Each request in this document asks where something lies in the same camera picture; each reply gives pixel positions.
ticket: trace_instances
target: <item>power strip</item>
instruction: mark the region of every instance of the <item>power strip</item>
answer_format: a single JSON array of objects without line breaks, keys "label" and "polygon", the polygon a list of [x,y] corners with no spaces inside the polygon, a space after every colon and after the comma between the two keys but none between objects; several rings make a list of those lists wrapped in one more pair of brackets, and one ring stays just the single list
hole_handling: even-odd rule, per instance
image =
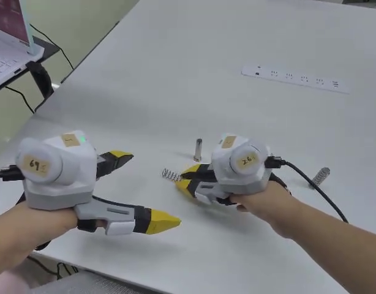
[{"label": "power strip", "polygon": [[264,78],[265,80],[280,81],[283,83],[344,94],[350,93],[345,83],[337,79],[317,78],[311,75],[301,75],[291,71],[270,69],[269,67],[264,66],[244,66],[241,73],[248,77]]}]

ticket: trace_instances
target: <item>coil spring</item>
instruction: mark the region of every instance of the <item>coil spring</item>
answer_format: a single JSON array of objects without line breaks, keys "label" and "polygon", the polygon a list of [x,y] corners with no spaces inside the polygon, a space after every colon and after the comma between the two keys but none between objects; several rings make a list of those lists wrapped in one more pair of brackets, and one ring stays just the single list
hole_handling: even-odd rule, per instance
[{"label": "coil spring", "polygon": [[164,168],[164,170],[162,171],[162,177],[173,182],[180,182],[182,180],[179,173],[175,173],[171,170],[168,170],[167,168]]},{"label": "coil spring", "polygon": [[316,185],[320,185],[329,176],[330,169],[328,167],[323,167],[317,175],[312,179],[312,182]]}]

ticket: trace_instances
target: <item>handwritten label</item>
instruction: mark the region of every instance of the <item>handwritten label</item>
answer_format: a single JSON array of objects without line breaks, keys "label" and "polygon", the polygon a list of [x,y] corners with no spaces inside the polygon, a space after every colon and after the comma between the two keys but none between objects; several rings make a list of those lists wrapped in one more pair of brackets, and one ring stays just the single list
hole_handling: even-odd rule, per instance
[{"label": "handwritten label", "polygon": [[236,136],[227,136],[222,144],[222,149],[228,149],[233,146],[233,143],[236,140]]},{"label": "handwritten label", "polygon": [[237,160],[237,166],[240,169],[245,170],[246,168],[251,167],[253,164],[256,164],[257,162],[258,162],[257,154],[254,152],[251,152],[245,156],[240,157]]},{"label": "handwritten label", "polygon": [[22,168],[37,176],[46,177],[51,164],[49,161],[40,160],[31,155],[25,155],[22,162]]},{"label": "handwritten label", "polygon": [[63,140],[66,147],[80,146],[77,136],[75,136],[74,134],[61,135],[61,139]]}]

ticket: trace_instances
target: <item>laptop keyboard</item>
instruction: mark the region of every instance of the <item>laptop keyboard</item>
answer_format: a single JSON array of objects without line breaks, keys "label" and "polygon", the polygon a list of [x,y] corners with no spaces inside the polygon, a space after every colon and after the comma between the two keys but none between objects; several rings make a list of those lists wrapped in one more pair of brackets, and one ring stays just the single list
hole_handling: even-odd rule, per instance
[{"label": "laptop keyboard", "polygon": [[8,60],[5,58],[0,58],[0,74],[4,73],[7,70],[10,70],[12,66],[15,66],[17,63],[16,60]]}]

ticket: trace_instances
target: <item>white laptop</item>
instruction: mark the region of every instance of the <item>white laptop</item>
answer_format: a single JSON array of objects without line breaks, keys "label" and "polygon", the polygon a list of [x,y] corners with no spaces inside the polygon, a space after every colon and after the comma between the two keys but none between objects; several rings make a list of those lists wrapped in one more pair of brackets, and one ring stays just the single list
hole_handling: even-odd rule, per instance
[{"label": "white laptop", "polygon": [[24,0],[0,0],[0,85],[38,61],[44,49],[33,42]]}]

